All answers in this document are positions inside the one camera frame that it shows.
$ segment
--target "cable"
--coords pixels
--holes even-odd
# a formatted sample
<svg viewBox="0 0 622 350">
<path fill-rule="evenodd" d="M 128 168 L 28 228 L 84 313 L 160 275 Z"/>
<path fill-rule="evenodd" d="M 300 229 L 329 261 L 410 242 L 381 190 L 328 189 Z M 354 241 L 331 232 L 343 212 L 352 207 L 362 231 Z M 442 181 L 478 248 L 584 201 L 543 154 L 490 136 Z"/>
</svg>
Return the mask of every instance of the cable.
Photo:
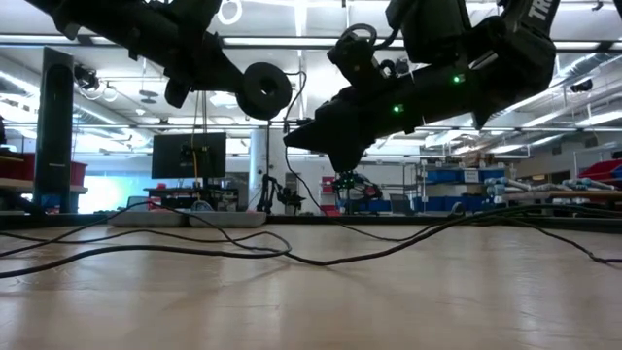
<svg viewBox="0 0 622 350">
<path fill-rule="evenodd" d="M 100 224 L 105 224 L 108 220 L 113 219 L 113 218 L 117 217 L 118 215 L 120 215 L 122 213 L 125 213 L 129 209 L 131 209 L 131 208 L 133 208 L 135 206 L 138 206 L 138 205 L 145 205 L 145 204 L 150 204 L 150 202 L 140 202 L 140 203 L 135 203 L 135 204 L 129 205 L 129 206 L 127 206 L 127 208 L 121 210 L 120 212 L 115 213 L 114 215 L 112 215 L 112 216 L 110 216 L 108 218 L 104 218 L 104 219 L 98 220 L 98 221 L 96 221 L 96 222 L 94 222 L 92 224 L 88 224 L 88 225 L 85 225 L 83 227 L 72 229 L 72 230 L 68 231 L 67 233 L 59 235 L 56 238 L 52 238 L 52 239 L 49 239 L 49 240 L 46 240 L 46 241 L 43 241 L 43 242 L 39 242 L 39 243 L 30 245 L 30 246 L 26 246 L 26 247 L 22 247 L 22 248 L 17 248 L 17 249 L 11 250 L 11 251 L 0 253 L 0 258 L 8 257 L 8 256 L 13 255 L 13 254 L 17 254 L 17 253 L 21 253 L 21 252 L 25 252 L 25 251 L 29 251 L 29 250 L 33 250 L 33 249 L 37 249 L 37 248 L 41 248 L 41 247 L 44 247 L 46 245 L 49 245 L 49 244 L 52 244 L 52 243 L 56 243 L 56 242 L 62 240 L 63 238 L 66 238 L 66 237 L 68 237 L 68 236 L 70 236 L 70 235 L 72 235 L 74 233 L 80 232 L 80 231 L 82 231 L 84 229 L 92 228 L 93 226 L 100 225 Z M 266 249 L 266 248 L 261 248 L 261 247 L 245 246 L 245 245 L 243 245 L 241 243 L 238 243 L 235 239 L 231 238 L 222 228 L 220 228 L 220 227 L 218 227 L 218 226 L 216 226 L 214 224 L 211 224 L 211 223 L 207 222 L 206 220 L 204 220 L 203 218 L 200 218 L 200 217 L 198 217 L 196 215 L 185 213 L 185 212 L 179 211 L 177 209 L 173 209 L 173 208 L 168 208 L 168 207 L 156 204 L 156 203 L 151 203 L 151 204 L 153 206 L 155 206 L 155 207 L 162 208 L 162 209 L 168 210 L 168 211 L 173 212 L 173 213 L 181 214 L 181 215 L 184 215 L 185 217 L 188 217 L 188 218 L 194 218 L 194 219 L 200 221 L 201 223 L 207 225 L 210 228 L 215 228 L 218 232 L 220 232 L 225 237 L 225 239 L 226 239 L 226 241 L 228 243 L 232 243 L 233 245 L 235 245 L 235 246 L 237 246 L 239 248 L 248 249 L 248 250 L 265 250 Z M 286 246 L 289 246 L 289 243 L 285 239 L 281 238 L 280 236 L 277 236 L 274 233 L 266 233 L 266 234 L 273 235 L 275 238 L 277 238 L 277 239 L 281 240 L 283 243 L 285 243 Z"/>
<path fill-rule="evenodd" d="M 389 37 L 387 39 L 385 39 L 385 41 L 383 41 L 382 43 L 378 44 L 378 45 L 374 45 L 373 49 L 374 50 L 385 50 L 386 48 L 388 48 L 393 41 L 396 39 L 397 35 L 399 33 L 399 29 L 394 29 L 393 32 L 391 32 L 391 35 L 389 35 Z"/>
<path fill-rule="evenodd" d="M 343 31 L 343 33 L 341 33 L 340 39 L 345 38 L 350 33 L 353 33 L 355 30 L 366 31 L 367 33 L 369 33 L 369 44 L 371 44 L 371 46 L 376 44 L 376 39 L 378 38 L 378 32 L 376 31 L 376 28 L 366 23 L 356 23 L 356 24 L 350 25 L 346 30 Z"/>
<path fill-rule="evenodd" d="M 103 242 L 103 241 L 107 241 L 107 240 L 112 240 L 112 239 L 116 239 L 116 238 L 121 238 L 123 236 L 127 236 L 130 234 L 134 234 L 134 233 L 151 233 L 151 234 L 155 234 L 155 235 L 160 235 L 160 236 L 164 236 L 164 237 L 169 237 L 169 238 L 175 238 L 175 239 L 179 239 L 179 240 L 185 240 L 188 242 L 194 242 L 194 243 L 227 243 L 229 242 L 226 239 L 198 239 L 198 238 L 189 238 L 189 237 L 184 237 L 178 234 L 173 234 L 173 233 L 167 233 L 167 232 L 162 232 L 162 231 L 158 231 L 158 230 L 154 230 L 154 229 L 147 229 L 147 228 L 139 228 L 139 229 L 133 229 L 133 230 L 129 230 L 129 231 L 125 231 L 125 232 L 121 232 L 121 233 L 117 233 L 117 234 L 113 234 L 113 235 L 109 235 L 109 236 L 105 236 L 105 237 L 98 237 L 98 238 L 91 238 L 91 239 L 82 239 L 82 240 L 59 240 L 56 242 L 53 242 L 53 244 L 69 244 L 69 245 L 78 245 L 78 244 L 90 244 L 90 243 L 98 243 L 98 242 Z M 262 231 L 262 232 L 258 232 L 258 233 L 253 233 L 241 238 L 235 238 L 233 239 L 233 241 L 235 242 L 241 242 L 241 241 L 245 241 L 251 238 L 255 238 L 261 235 L 265 235 L 265 234 L 269 234 L 268 231 Z M 37 237 L 30 237 L 30 236 L 26 236 L 26 235 L 21 235 L 21 234 L 15 234 L 15 233 L 8 233 L 8 232 L 0 232 L 0 236 L 4 236 L 4 237 L 9 237 L 9 238 L 14 238 L 14 239 L 21 239 L 21 240 L 26 240 L 26 241 L 31 241 L 31 242 L 48 242 L 48 239 L 44 239 L 44 238 L 37 238 Z"/>
<path fill-rule="evenodd" d="M 286 75 L 302 75 L 302 77 L 304 78 L 302 80 L 302 86 L 300 87 L 300 89 L 298 90 L 298 93 L 295 95 L 294 100 L 292 100 L 292 103 L 290 103 L 290 106 L 288 107 L 288 110 L 285 112 L 285 117 L 283 118 L 283 121 L 286 121 L 288 119 L 288 117 L 290 116 L 290 112 L 292 111 L 292 107 L 294 106 L 295 102 L 297 101 L 297 99 L 302 95 L 302 92 L 304 91 L 304 88 L 307 86 L 307 73 L 304 71 L 298 71 L 295 73 L 285 73 Z"/>
<path fill-rule="evenodd" d="M 322 206 L 320 206 L 320 203 L 318 203 L 318 201 L 317 201 L 317 200 L 315 200 L 315 198 L 314 198 L 313 194 L 311 193 L 311 189 L 309 189 L 309 186 L 307 185 L 307 183 L 306 183 L 304 180 L 302 180 L 302 178 L 300 177 L 300 175 L 298 175 L 298 174 L 297 174 L 297 173 L 296 173 L 296 172 L 292 169 L 292 165 L 290 164 L 290 158 L 288 157 L 288 149 L 289 149 L 289 147 L 286 147 L 286 148 L 285 148 L 285 164 L 286 164 L 286 166 L 288 167 L 288 170 L 290 170 L 290 172 L 291 172 L 291 173 L 293 173 L 293 175 L 295 176 L 295 178 L 296 178 L 296 179 L 297 179 L 297 180 L 298 180 L 298 181 L 302 184 L 302 186 L 303 186 L 303 187 L 307 190 L 307 193 L 309 194 L 309 199 L 311 199 L 311 201 L 313 202 L 313 204 L 315 204 L 315 206 L 317 206 L 317 207 L 318 207 L 318 209 L 320 209 L 320 211 L 321 211 L 322 213 L 324 213 L 324 215 L 326 215 L 327 217 L 329 217 L 329 214 L 326 212 L 326 210 L 324 210 L 324 209 L 322 208 Z M 375 235 L 375 234 L 372 234 L 372 233 L 368 233 L 368 232 L 365 232 L 365 231 L 360 230 L 360 229 L 358 229 L 358 228 L 347 226 L 347 225 L 345 225 L 345 224 L 341 224 L 341 223 L 339 223 L 339 222 L 338 222 L 338 221 L 336 221 L 336 220 L 331 220 L 331 221 L 332 221 L 335 225 L 339 225 L 339 226 L 341 226 L 341 227 L 343 227 L 343 228 L 347 228 L 347 229 L 349 229 L 350 231 L 353 231 L 353 232 L 356 232 L 356 233 L 359 233 L 359 234 L 362 234 L 362 235 L 365 235 L 365 236 L 367 236 L 367 237 L 371 237 L 371 238 L 374 238 L 374 239 L 378 239 L 378 240 L 386 241 L 386 242 L 404 242 L 404 241 L 406 241 L 406 240 L 408 240 L 408 239 L 412 239 L 413 237 L 416 237 L 416 236 L 417 236 L 417 235 L 419 235 L 419 234 L 422 234 L 422 233 L 423 233 L 423 232 L 425 232 L 426 230 L 428 230 L 428 229 L 430 229 L 430 228 L 432 228 L 432 227 L 433 227 L 433 225 L 432 225 L 432 226 L 428 226 L 428 227 L 426 227 L 426 228 L 422 229 L 421 231 L 416 232 L 415 234 L 410 235 L 410 236 L 408 236 L 408 237 L 404 237 L 404 238 L 389 238 L 389 237 L 382 237 L 382 236 L 379 236 L 379 235 Z"/>
<path fill-rule="evenodd" d="M 178 212 L 177 210 L 174 209 L 170 209 L 170 208 L 165 208 L 167 210 L 173 211 L 173 212 Z M 563 205 L 554 205 L 554 204 L 540 204 L 540 205 L 529 205 L 529 206 L 524 206 L 524 207 L 510 207 L 510 208 L 503 208 L 503 209 L 497 209 L 497 210 L 492 210 L 489 212 L 485 212 L 485 213 L 481 213 L 481 214 L 477 214 L 477 215 L 473 215 L 471 217 L 462 217 L 453 221 L 450 221 L 448 223 L 445 223 L 443 225 L 440 225 L 436 228 L 431 229 L 428 232 L 422 233 L 419 236 L 416 236 L 404 243 L 401 243 L 393 248 L 381 251 L 381 252 L 377 252 L 377 253 L 372 253 L 372 254 L 365 254 L 365 255 L 360 255 L 360 256 L 354 256 L 354 257 L 350 257 L 350 258 L 342 258 L 342 259 L 336 259 L 336 260 L 331 260 L 331 261 L 315 261 L 315 260 L 310 260 L 310 259 L 305 259 L 302 257 L 299 257 L 297 255 L 294 255 L 291 253 L 292 250 L 292 246 L 288 243 L 287 240 L 285 240 L 284 238 L 278 236 L 277 234 L 268 232 L 268 231 L 264 231 L 264 232 L 260 232 L 260 233 L 256 233 L 255 235 L 252 236 L 258 236 L 261 234 L 269 234 L 275 238 L 277 238 L 278 240 L 280 240 L 281 242 L 283 242 L 285 244 L 285 246 L 287 247 L 286 250 L 276 250 L 273 248 L 260 248 L 260 247 L 248 247 L 248 246 L 244 246 L 241 245 L 237 242 L 235 242 L 235 245 L 240 246 L 244 249 L 249 249 L 249 250 L 263 250 L 263 251 L 268 251 L 270 253 L 266 253 L 266 254 L 240 254 L 240 253 L 232 253 L 232 252 L 224 252 L 224 251 L 209 251 L 209 250 L 199 250 L 199 249 L 188 249 L 188 248 L 180 248 L 180 247 L 170 247 L 170 246 L 160 246 L 160 245 L 127 245 L 127 246 L 115 246 L 115 247 L 106 247 L 106 248 L 99 248 L 99 249 L 93 249 L 90 251 L 86 251 L 86 252 L 82 252 L 80 254 L 71 256 L 71 257 L 67 257 L 55 262 L 49 262 L 43 265 L 39 265 L 39 266 L 33 266 L 33 267 L 29 267 L 29 268 L 25 268 L 25 269 L 20 269 L 20 270 L 14 270 L 14 271 L 8 271 L 8 272 L 0 272 L 0 279 L 2 278 L 10 278 L 10 277 L 17 277 L 17 276 L 22 276 L 25 274 L 30 274 L 30 273 L 35 273 L 35 272 L 41 272 L 44 270 L 48 270 L 51 268 L 55 268 L 67 263 L 71 263 L 74 262 L 76 260 L 79 259 L 83 259 L 86 257 L 90 257 L 90 256 L 94 256 L 94 255 L 100 255 L 100 254 L 106 254 L 106 253 L 112 253 L 112 252 L 121 252 L 121 251 L 160 251 L 160 252 L 169 252 L 169 253 L 181 253 L 181 254 L 191 254 L 191 255 L 200 255 L 200 256 L 217 256 L 217 257 L 228 257 L 228 258 L 237 258 L 237 259 L 267 259 L 267 258 L 275 258 L 275 257 L 279 257 L 279 256 L 286 256 L 288 258 L 291 258 L 293 260 L 296 260 L 298 262 L 301 263 L 308 263 L 308 264 L 312 264 L 312 265 L 316 265 L 316 266 L 329 266 L 329 265 L 334 265 L 334 264 L 340 264 L 340 263 L 353 263 L 353 262 L 360 262 L 360 261 L 365 261 L 365 260 L 371 260 L 371 259 L 376 259 L 376 258 L 381 258 L 381 257 L 385 257 L 388 255 L 391 255 L 395 252 L 401 251 L 403 249 L 406 249 L 418 242 L 421 242 L 425 239 L 428 239 L 430 237 L 432 237 L 433 235 L 448 229 L 450 227 L 453 227 L 455 225 L 467 225 L 467 224 L 473 224 L 476 223 L 477 221 L 481 220 L 481 219 L 495 219 L 498 218 L 499 215 L 509 215 L 509 214 L 518 214 L 518 213 L 523 213 L 523 212 L 528 212 L 531 210 L 536 210 L 536 209 L 557 209 L 557 210 L 564 210 L 564 211 L 570 211 L 570 212 L 579 212 L 579 213 L 591 213 L 591 214 L 596 214 L 596 215 L 602 215 L 602 216 L 609 216 L 609 217 L 616 217 L 619 218 L 621 217 L 622 213 L 619 212 L 611 212 L 611 211 L 605 211 L 605 210 L 598 210 L 598 209 L 588 209 L 588 208 L 582 208 L 582 207 L 574 207 L 574 206 L 563 206 Z M 186 215 L 188 217 L 195 217 L 192 214 L 188 214 L 188 213 L 183 213 L 183 212 L 178 212 L 180 214 Z M 207 224 L 208 226 L 213 226 L 212 224 L 202 220 L 201 218 L 197 218 L 196 219 L 200 220 L 201 222 Z M 514 218 L 506 218 L 504 217 L 503 219 L 509 220 L 509 221 L 514 221 L 516 223 L 519 223 L 521 225 L 526 225 L 528 227 L 532 227 L 537 229 L 538 231 L 542 232 L 543 234 L 553 237 L 555 239 L 561 240 L 565 243 L 568 243 L 570 245 L 572 245 L 574 248 L 580 250 L 581 252 L 583 252 L 584 254 L 588 255 L 590 257 L 590 259 L 592 259 L 594 262 L 597 263 L 622 263 L 622 259 L 605 259 L 605 258 L 600 258 L 595 256 L 591 251 L 589 251 L 588 249 L 584 248 L 583 246 L 579 245 L 578 243 L 570 240 L 570 239 L 566 239 L 564 237 L 558 236 L 556 234 L 550 233 L 540 227 L 537 227 L 535 225 L 531 225 L 531 224 L 527 224 L 527 223 L 523 223 L 520 222 L 519 220 L 516 220 Z M 85 227 L 81 227 L 77 230 L 74 231 L 79 231 L 82 230 L 84 228 L 90 227 L 92 226 L 85 226 Z M 228 242 L 232 242 L 233 240 L 225 233 L 222 231 L 221 228 L 219 227 L 215 227 L 218 230 L 220 230 L 224 236 L 227 238 Z M 59 243 L 59 237 L 53 239 L 53 240 L 48 240 L 43 242 L 42 244 L 50 244 L 50 243 Z"/>
<path fill-rule="evenodd" d="M 376 28 L 366 23 L 357 23 L 349 26 L 346 30 L 344 30 L 341 34 L 341 39 L 345 38 L 347 35 L 354 32 L 355 30 L 365 30 L 367 33 L 369 33 L 369 44 L 373 47 L 375 51 L 385 50 L 386 48 L 388 48 L 396 39 L 399 33 L 399 29 L 394 29 L 387 39 L 385 39 L 382 43 L 376 45 L 376 40 L 378 38 L 378 32 L 376 31 Z"/>
</svg>

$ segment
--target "wooden table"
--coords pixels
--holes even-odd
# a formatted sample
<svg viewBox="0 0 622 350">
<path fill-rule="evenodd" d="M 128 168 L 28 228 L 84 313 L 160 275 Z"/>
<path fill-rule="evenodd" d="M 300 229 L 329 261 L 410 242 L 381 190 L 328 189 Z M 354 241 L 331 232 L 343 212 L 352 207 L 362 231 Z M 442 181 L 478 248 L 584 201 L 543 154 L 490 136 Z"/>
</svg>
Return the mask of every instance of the wooden table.
<svg viewBox="0 0 622 350">
<path fill-rule="evenodd" d="M 266 228 L 313 259 L 392 246 L 340 227 Z M 365 229 L 404 236 L 418 228 Z M 219 236 L 207 229 L 168 231 Z M 80 237 L 106 232 L 119 229 L 95 227 Z M 600 256 L 622 256 L 620 235 L 561 234 Z M 48 246 L 2 259 L 1 269 L 122 243 L 198 247 L 141 233 L 88 246 Z M 0 238 L 3 250 L 22 244 Z M 565 243 L 516 227 L 457 227 L 383 259 L 331 268 L 287 259 L 114 253 L 0 280 L 0 349 L 617 350 L 621 291 L 622 268 L 591 262 Z"/>
</svg>

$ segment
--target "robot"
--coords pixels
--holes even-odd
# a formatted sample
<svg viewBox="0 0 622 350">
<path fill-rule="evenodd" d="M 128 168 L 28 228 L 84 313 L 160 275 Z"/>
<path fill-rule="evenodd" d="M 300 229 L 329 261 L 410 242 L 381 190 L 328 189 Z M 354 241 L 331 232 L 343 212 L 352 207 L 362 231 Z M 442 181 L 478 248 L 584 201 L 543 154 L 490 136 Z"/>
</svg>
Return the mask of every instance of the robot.
<svg viewBox="0 0 622 350">
<path fill-rule="evenodd" d="M 339 177 L 332 182 L 332 191 L 337 194 L 337 202 L 345 199 L 344 207 L 348 215 L 360 211 L 362 207 L 369 208 L 369 202 L 372 200 L 383 198 L 382 190 L 378 185 L 355 171 L 340 173 Z"/>
<path fill-rule="evenodd" d="M 192 90 L 236 94 L 250 117 L 268 121 L 287 106 L 292 87 L 268 63 L 240 72 L 217 34 L 206 32 L 222 0 L 26 0 L 49 14 L 70 39 L 80 26 L 165 68 L 165 97 L 181 107 Z M 385 15 L 392 35 L 376 44 L 375 29 L 348 28 L 328 59 L 350 86 L 315 111 L 315 119 L 284 142 L 328 154 L 336 172 L 353 170 L 379 137 L 471 113 L 481 128 L 495 112 L 548 88 L 556 48 L 549 38 L 561 0 L 498 0 L 499 16 L 471 26 L 465 0 L 392 0 Z M 614 0 L 622 15 L 622 0 Z M 366 30 L 370 38 L 360 37 Z M 403 72 L 374 52 L 401 31 L 408 58 L 427 67 Z"/>
<path fill-rule="evenodd" d="M 257 204 L 258 212 L 264 212 L 268 215 L 272 214 L 275 193 L 280 203 L 286 207 L 291 206 L 294 209 L 294 215 L 302 209 L 302 201 L 306 199 L 298 195 L 298 191 L 292 191 L 279 184 L 275 178 L 264 174 L 261 178 L 261 197 Z"/>
</svg>

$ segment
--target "fluorescent light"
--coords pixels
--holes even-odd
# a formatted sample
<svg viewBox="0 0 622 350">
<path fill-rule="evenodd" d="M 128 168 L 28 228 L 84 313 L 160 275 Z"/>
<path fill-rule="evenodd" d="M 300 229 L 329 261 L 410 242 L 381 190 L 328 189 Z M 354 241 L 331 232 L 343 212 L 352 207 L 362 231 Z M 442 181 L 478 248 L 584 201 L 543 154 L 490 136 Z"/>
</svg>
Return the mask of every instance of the fluorescent light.
<svg viewBox="0 0 622 350">
<path fill-rule="evenodd" d="M 591 50 L 595 49 L 601 43 L 599 42 L 555 42 L 557 50 Z"/>
<path fill-rule="evenodd" d="M 575 132 L 576 127 L 524 127 L 523 131 L 542 131 L 542 132 Z"/>
<path fill-rule="evenodd" d="M 499 147 L 496 147 L 496 148 L 490 150 L 489 153 L 498 154 L 498 153 L 512 152 L 512 151 L 520 149 L 523 146 L 525 146 L 525 145 L 504 145 L 504 146 L 499 146 Z"/>
<path fill-rule="evenodd" d="M 236 46 L 274 46 L 274 47 L 288 47 L 288 46 L 334 46 L 336 43 L 335 38 L 253 38 L 253 37 L 240 37 L 240 38 L 223 38 L 225 45 Z"/>
<path fill-rule="evenodd" d="M 95 113 L 95 112 L 93 112 L 93 111 L 91 111 L 91 110 L 89 110 L 89 109 L 87 109 L 87 108 L 80 107 L 80 109 L 81 109 L 81 110 L 83 110 L 84 112 L 87 112 L 87 113 L 89 113 L 90 115 L 92 115 L 92 116 L 94 116 L 94 117 L 98 118 L 98 119 L 99 119 L 99 120 L 101 120 L 102 122 L 105 122 L 105 123 L 108 123 L 108 124 L 116 124 L 116 123 L 117 123 L 117 122 L 115 122 L 115 121 L 113 121 L 113 120 L 111 120 L 111 119 L 108 119 L 108 118 L 106 118 L 106 117 L 104 117 L 104 116 L 100 115 L 99 113 Z"/>
<path fill-rule="evenodd" d="M 505 127 L 505 126 L 484 126 L 482 127 L 482 131 L 514 131 L 514 127 Z"/>
<path fill-rule="evenodd" d="M 95 45 L 114 45 L 112 41 L 104 38 L 104 37 L 90 37 L 90 41 Z"/>
<path fill-rule="evenodd" d="M 39 95 L 39 87 L 36 87 L 30 83 L 27 83 L 25 81 L 23 81 L 22 79 L 18 79 L 12 75 L 6 74 L 4 72 L 0 72 L 0 78 L 6 80 L 7 82 L 25 90 L 26 92 L 33 94 L 33 95 Z"/>
<path fill-rule="evenodd" d="M 232 93 L 216 91 L 210 97 L 210 102 L 216 107 L 226 107 L 227 109 L 237 108 L 237 98 Z"/>
<path fill-rule="evenodd" d="M 62 35 L 0 35 L 0 42 L 4 44 L 77 44 L 76 40 L 69 40 Z"/>
<path fill-rule="evenodd" d="M 578 122 L 576 126 L 591 126 L 600 123 L 607 123 L 613 120 L 622 118 L 622 111 L 614 111 L 609 113 L 603 113 L 597 116 L 592 116 L 585 121 Z"/>
<path fill-rule="evenodd" d="M 451 126 L 419 126 L 416 127 L 417 131 L 443 131 L 443 130 L 451 130 L 453 127 Z"/>
<path fill-rule="evenodd" d="M 540 125 L 542 123 L 546 123 L 548 121 L 552 121 L 554 119 L 556 119 L 558 117 L 558 115 L 556 114 L 547 114 L 546 116 L 542 116 L 539 118 L 536 118 L 530 122 L 526 122 L 523 124 L 523 127 L 532 127 L 532 126 L 536 126 L 536 125 Z"/>
<path fill-rule="evenodd" d="M 549 137 L 544 137 L 543 139 L 539 139 L 535 142 L 532 143 L 532 146 L 539 146 L 539 145 L 543 145 L 547 142 L 551 142 L 555 139 L 560 138 L 562 135 L 554 135 L 554 136 L 549 136 Z"/>
<path fill-rule="evenodd" d="M 481 149 L 483 146 L 464 146 L 454 150 L 454 155 L 461 155 Z"/>
</svg>

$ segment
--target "tall black speaker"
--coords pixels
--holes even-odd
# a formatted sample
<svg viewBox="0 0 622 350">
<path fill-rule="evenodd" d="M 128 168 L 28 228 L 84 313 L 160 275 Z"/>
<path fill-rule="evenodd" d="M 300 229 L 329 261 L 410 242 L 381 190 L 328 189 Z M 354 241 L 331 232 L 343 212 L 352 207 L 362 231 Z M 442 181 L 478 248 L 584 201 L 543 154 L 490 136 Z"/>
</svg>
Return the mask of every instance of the tall black speaker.
<svg viewBox="0 0 622 350">
<path fill-rule="evenodd" d="M 43 206 L 58 197 L 60 212 L 69 213 L 74 58 L 44 48 L 42 72 L 33 201 Z"/>
</svg>

